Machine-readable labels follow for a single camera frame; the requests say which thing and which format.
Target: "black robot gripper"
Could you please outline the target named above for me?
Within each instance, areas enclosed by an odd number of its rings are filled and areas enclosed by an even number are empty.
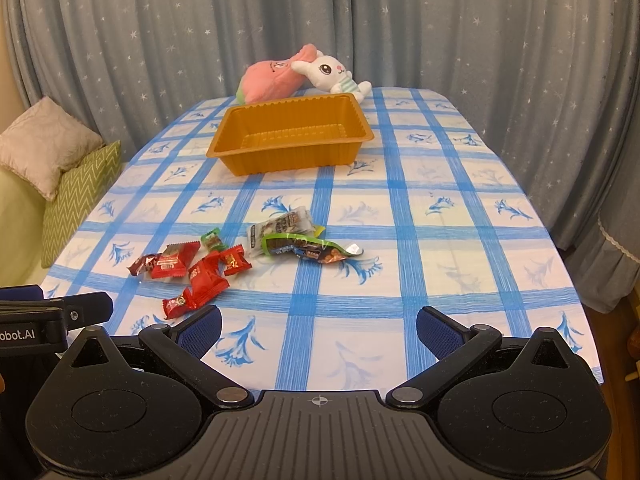
[[[26,431],[46,480],[595,480],[610,416],[556,330],[466,328],[431,307],[439,359],[393,388],[257,399],[199,359],[222,317],[206,306],[138,336],[85,328],[33,401]]]

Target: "green snack bag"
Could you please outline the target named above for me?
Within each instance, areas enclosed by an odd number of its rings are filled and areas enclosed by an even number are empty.
[[[227,246],[223,244],[222,240],[220,239],[220,229],[218,229],[217,227],[213,228],[208,233],[203,234],[200,237],[200,241],[207,248],[207,252],[209,253],[211,251],[224,251],[227,248]]]
[[[293,233],[264,235],[262,250],[265,254],[292,252],[303,260],[313,260],[319,264],[339,262],[351,256],[360,256],[364,252],[356,244],[342,248],[335,242]]]

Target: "plastic tray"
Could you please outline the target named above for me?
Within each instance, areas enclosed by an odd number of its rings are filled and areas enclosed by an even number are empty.
[[[207,156],[238,175],[351,164],[373,132],[352,94],[229,108]]]

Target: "bunny ear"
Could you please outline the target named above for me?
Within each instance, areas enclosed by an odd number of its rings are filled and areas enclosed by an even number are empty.
[[[292,61],[291,62],[291,69],[293,70],[293,72],[297,72],[299,74],[302,75],[306,75],[306,72],[308,72],[309,67],[311,66],[311,63],[306,62],[306,61]]]

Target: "wooden floor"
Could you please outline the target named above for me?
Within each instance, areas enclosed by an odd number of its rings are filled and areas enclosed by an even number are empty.
[[[607,480],[640,479],[640,381],[625,383],[625,375],[636,370],[626,339],[638,320],[626,298],[609,314],[584,311],[596,341],[605,381],[602,391],[612,417]]]

